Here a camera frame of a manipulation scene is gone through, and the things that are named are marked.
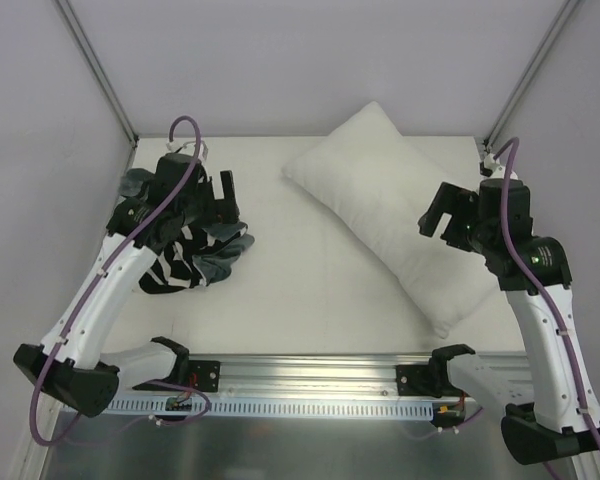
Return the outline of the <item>grey zebra plush pillowcase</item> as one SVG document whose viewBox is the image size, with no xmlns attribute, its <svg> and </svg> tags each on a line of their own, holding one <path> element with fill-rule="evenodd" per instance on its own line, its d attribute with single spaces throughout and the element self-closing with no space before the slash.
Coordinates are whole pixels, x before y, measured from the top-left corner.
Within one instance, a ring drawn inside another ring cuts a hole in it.
<svg viewBox="0 0 600 480">
<path fill-rule="evenodd" d="M 143 274 L 138 289 L 149 295 L 166 295 L 222 282 L 254 243 L 242 221 L 187 225 Z"/>
</svg>

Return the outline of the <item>white pillow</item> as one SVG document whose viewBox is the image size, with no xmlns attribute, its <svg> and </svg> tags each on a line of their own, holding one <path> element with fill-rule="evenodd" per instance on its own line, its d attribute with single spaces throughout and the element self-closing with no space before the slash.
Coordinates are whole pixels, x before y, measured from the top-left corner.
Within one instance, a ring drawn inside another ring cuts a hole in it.
<svg viewBox="0 0 600 480">
<path fill-rule="evenodd" d="M 282 172 L 337 215 L 395 275 L 441 338 L 496 289 L 481 256 L 420 234 L 418 221 L 455 178 L 371 102 Z"/>
</svg>

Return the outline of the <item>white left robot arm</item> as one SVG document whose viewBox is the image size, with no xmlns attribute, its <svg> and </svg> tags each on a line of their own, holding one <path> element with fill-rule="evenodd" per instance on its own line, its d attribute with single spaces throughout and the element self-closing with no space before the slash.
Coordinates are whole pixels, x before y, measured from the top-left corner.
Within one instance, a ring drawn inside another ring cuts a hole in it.
<svg viewBox="0 0 600 480">
<path fill-rule="evenodd" d="M 102 348 L 133 286 L 185 227 L 235 225 L 239 220 L 233 173 L 221 172 L 223 196 L 195 157 L 167 154 L 152 178 L 124 197 L 109 219 L 99 257 L 81 290 L 40 344 L 22 344 L 14 363 L 34 386 L 93 418 L 120 389 L 159 382 L 183 387 L 189 377 L 186 347 L 156 337 L 135 350 L 104 357 Z"/>
</svg>

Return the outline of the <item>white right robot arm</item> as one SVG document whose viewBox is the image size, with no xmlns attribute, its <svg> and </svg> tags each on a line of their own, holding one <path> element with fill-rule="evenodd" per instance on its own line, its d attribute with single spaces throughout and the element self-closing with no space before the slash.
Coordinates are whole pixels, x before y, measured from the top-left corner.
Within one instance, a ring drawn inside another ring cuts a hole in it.
<svg viewBox="0 0 600 480">
<path fill-rule="evenodd" d="M 450 220 L 442 240 L 483 256 L 496 276 L 523 338 L 532 385 L 512 385 L 460 344 L 432 352 L 416 391 L 476 400 L 522 465 L 600 453 L 600 404 L 575 331 L 568 260 L 556 239 L 534 234 L 529 188 L 503 179 L 484 180 L 476 191 L 442 183 L 418 221 L 420 233 L 432 236 L 443 215 Z"/>
</svg>

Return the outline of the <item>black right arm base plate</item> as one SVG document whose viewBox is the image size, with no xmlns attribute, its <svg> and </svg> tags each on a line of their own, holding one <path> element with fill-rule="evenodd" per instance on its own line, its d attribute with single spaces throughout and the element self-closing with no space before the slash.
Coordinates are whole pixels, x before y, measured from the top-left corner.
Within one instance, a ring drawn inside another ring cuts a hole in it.
<svg viewBox="0 0 600 480">
<path fill-rule="evenodd" d="M 399 396 L 441 398 L 444 394 L 440 375 L 428 365 L 396 365 L 395 374 Z"/>
</svg>

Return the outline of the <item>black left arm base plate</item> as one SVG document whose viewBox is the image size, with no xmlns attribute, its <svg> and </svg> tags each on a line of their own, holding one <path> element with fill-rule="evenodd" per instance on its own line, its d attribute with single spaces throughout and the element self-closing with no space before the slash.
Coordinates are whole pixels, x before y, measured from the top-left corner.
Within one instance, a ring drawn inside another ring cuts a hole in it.
<svg viewBox="0 0 600 480">
<path fill-rule="evenodd" d="M 216 393 L 219 389 L 220 378 L 220 361 L 189 359 L 181 384 L 204 393 Z"/>
</svg>

